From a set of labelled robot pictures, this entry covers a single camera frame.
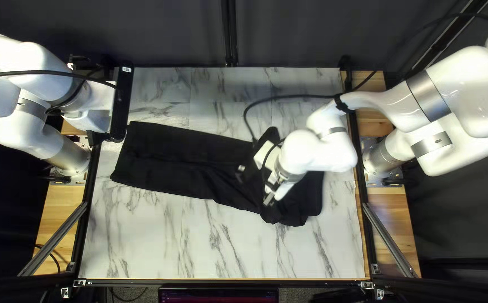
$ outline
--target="white marble surface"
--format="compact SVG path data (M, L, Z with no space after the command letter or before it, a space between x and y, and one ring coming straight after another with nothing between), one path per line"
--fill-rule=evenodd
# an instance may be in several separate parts
M154 122L249 141L251 102L274 94L335 94L336 68L137 68L130 121ZM257 137L305 127L329 100L265 102L250 110ZM212 200L147 191L109 179L122 144L104 142L79 277L363 278L352 172L325 175L323 209L300 227Z

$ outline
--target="wooden board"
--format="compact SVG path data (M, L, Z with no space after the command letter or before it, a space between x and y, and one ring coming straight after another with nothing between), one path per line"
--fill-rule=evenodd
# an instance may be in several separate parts
M83 130L74 128L66 120L63 121L61 133L64 135L85 135ZM65 222L66 218L81 203L84 190L84 186L50 185L48 187L46 202L38 228L37 244L44 245L61 224ZM72 257L76 229L77 225L75 224L53 250L53 256L59 261L61 272L65 271ZM57 273L57 265L55 265L51 257L47 257L34 274L51 273Z
M358 71L353 72L353 85L358 85L365 79L370 72ZM341 79L346 79L346 72L341 72ZM384 74L377 72L366 84L359 90L369 92L382 92L386 89L384 82ZM358 109L356 111L358 121L358 130L362 137L378 137L388 135L393 130L393 125L380 112L373 109ZM360 219L360 229L363 235L362 213L360 209L360 196L356 193L356 201L358 202L358 217ZM419 270L418 254L415 248L414 235L412 233L412 223L410 221L410 214L408 203L406 201L406 193L404 187L400 188L368 188L368 201L371 207L376 212L377 216L386 227L391 237L418 276L421 277ZM379 268L383 274L390 274L401 276L397 269L395 260L391 256L382 238L378 235L376 230L373 230L375 251ZM363 244L364 263L367 264L367 254L365 243Z

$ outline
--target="black pants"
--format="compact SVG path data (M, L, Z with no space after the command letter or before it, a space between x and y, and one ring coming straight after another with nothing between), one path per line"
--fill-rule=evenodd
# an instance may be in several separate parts
M267 141L279 141L271 127L255 146L194 130L131 122L111 179L132 187L217 203L260 214L267 223L301 226L322 209L322 172L308 172L288 194L264 206L263 176L253 156ZM244 165L243 173L238 167Z

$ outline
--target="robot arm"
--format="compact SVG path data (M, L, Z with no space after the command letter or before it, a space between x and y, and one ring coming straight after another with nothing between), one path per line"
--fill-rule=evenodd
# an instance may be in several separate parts
M71 70L46 48L0 35L0 72ZM0 77L0 144L24 151L59 168L65 176L83 173L89 153L45 124L46 110L65 100L64 118L76 128L106 132L113 89L57 75Z
M488 40L486 47L466 47L388 91L351 92L340 99L350 109L374 108L396 127L364 155L370 172L388 171L414 157L432 176L476 162L488 156ZM309 116L309 131L288 135L273 171L279 185L276 200L294 184L284 181L284 173L302 176L309 170L340 172L355 166L347 133L335 132L343 114L332 101ZM275 187L267 185L265 191Z

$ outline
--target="black cable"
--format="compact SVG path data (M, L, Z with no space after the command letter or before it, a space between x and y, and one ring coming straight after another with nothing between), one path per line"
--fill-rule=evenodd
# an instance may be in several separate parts
M113 85L111 83L108 83L108 82L106 82L104 80L100 80L100 79L96 79L96 78L91 78L91 77L87 77L87 76L79 75L79 74L67 73L67 72L43 71L43 70L37 70L37 71L0 72L0 77L15 76L15 75L60 75L60 76L64 76L64 77L84 79L84 80L89 80L89 81L92 81L92 82L104 84L106 86L109 86L109 87L111 87L111 88L119 91L116 85Z
M111 295L112 295L112 301L113 301L113 297L123 301L123 302L132 302L132 301L135 301L139 298L141 298L141 296L146 292L146 290L148 289L148 287L145 287L145 289L143 290L143 292L140 293L140 295L138 295L137 297L133 298L133 299L122 299L121 297L119 297L118 295L116 295L114 292L113 292L113 287L110 287L109 288L109 292L111 292Z
M68 184L71 178L68 176L38 176L40 179L44 179L50 182L62 182L63 184Z
M92 76L94 73L98 72L99 70L101 69L101 67L98 67L98 68L95 68L93 69L92 71L90 71L86 77L90 77ZM78 85L78 87L75 89L75 91L70 95L70 97L66 98L66 100L64 100L63 102L59 102L58 104L56 105L53 105L53 106L50 106L47 110L46 110L46 114L49 114L51 111L53 111L54 109L57 109L59 107L62 107L62 106L65 106L67 105L68 103L70 103L72 100L74 100L74 98L77 97L77 95L79 94L79 92L81 92L81 88L83 87L83 84L85 84L85 79L83 79L83 81L81 81L81 83Z
M268 102L268 101L271 101L271 100L276 100L276 99L294 99L294 98L320 98L320 99L333 99L335 97L335 95L311 95L311 94L294 94L294 95L280 95L280 96L271 96L271 97L266 97L266 98L263 98L263 99L260 99L260 100L257 100L255 102L253 102L252 104L248 105L245 109L244 109L244 123L246 124L246 127L248 128L249 130L249 133L251 134L251 140L253 141L253 144L257 143L257 139L255 138L255 135L253 134L253 130L251 129L251 127L249 126L249 123L248 123L248 118L247 118L247 114L248 114L248 111L258 105L258 104L261 104L261 103L264 103L264 102Z
M48 164L46 167L44 167L42 170L48 170L48 169L52 169L53 168L53 164Z
M42 245L40 244L35 244L34 246L38 249L42 249ZM55 258L55 256L52 253L50 253L50 257L55 262L55 265L57 265L57 273L61 273L61 266L59 265L59 261L57 261L57 258Z
M274 143L274 145L272 145L272 147L268 150L267 155L263 159L263 165L261 166L261 170L260 170L261 177L263 178L263 188L262 188L262 190L264 189L265 186L267 186L267 182L268 182L268 177L267 178L264 178L264 176L263 176L263 169L267 165L268 156L274 150L274 148L276 148L278 145L280 145L281 143L283 143L283 141L285 141L285 138L281 139L277 143Z
M389 179L389 178L385 178L385 179L382 179L382 185L384 186L388 186L388 185L397 185L397 184L411 184L413 183L412 180L408 180L408 179Z
M456 18L456 17L477 17L477 18L482 18L485 20L488 20L488 16L482 13L453 13L446 15L444 17L435 19L429 23L424 24L422 27L416 29L413 31L410 35L405 36L405 38L402 38L393 48L393 51L390 52L386 58L382 61L381 64L375 65L373 68L373 72L371 72L365 79L363 79L362 82L360 82L358 85L356 85L353 89L350 91L347 91L345 93L357 91L360 89L369 79L371 79L377 72L379 67L384 67L390 60L393 58L401 49L401 47L405 46L408 41L413 39L415 36L420 34L422 31L427 29L428 27L441 23L444 20L451 19L451 18ZM246 127L248 128L249 133L251 134L251 140L253 144L257 142L257 139L255 138L255 135L253 133L253 130L251 130L251 127L249 126L248 119L247 119L247 113L251 107L256 106L257 104L263 103L263 102L268 102L272 100L278 100L278 99L294 99L294 98L321 98L321 99L332 99L334 98L335 95L313 95L313 94L294 94L294 95L279 95L279 96L273 96L273 97L267 97L258 101L253 102L252 104L248 105L245 110L244 110L244 123L246 123Z

